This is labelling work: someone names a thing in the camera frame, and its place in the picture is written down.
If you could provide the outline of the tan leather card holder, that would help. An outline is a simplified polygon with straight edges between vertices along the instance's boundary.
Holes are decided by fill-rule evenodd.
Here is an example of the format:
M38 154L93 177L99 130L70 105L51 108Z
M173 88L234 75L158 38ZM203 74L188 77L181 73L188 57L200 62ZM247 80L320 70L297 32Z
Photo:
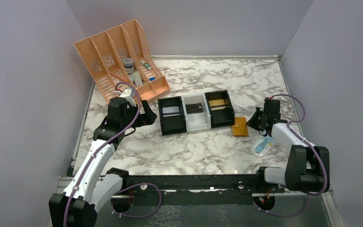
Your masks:
M233 136L235 137L248 137L249 132L246 125L246 118L245 117L235 117L234 118L234 125L231 127Z

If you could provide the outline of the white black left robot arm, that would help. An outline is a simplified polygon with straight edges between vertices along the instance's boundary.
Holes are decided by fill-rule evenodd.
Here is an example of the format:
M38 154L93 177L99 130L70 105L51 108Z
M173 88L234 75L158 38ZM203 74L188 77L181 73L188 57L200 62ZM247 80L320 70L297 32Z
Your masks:
M112 98L107 116L93 133L88 156L62 193L49 199L49 211L54 227L93 227L102 206L119 192L126 179L121 173L108 173L99 182L109 158L115 153L129 128L152 125L157 115L146 100Z

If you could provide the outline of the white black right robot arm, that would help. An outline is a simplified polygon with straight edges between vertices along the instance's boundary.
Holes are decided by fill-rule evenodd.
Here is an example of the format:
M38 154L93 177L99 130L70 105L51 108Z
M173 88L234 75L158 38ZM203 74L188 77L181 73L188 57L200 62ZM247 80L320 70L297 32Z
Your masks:
M251 147L254 155L264 156L277 143L288 153L285 168L262 166L257 171L260 181L312 196L327 192L330 186L328 149L314 145L295 131L291 121L281 118L280 108L276 96L268 97L246 123L260 134Z

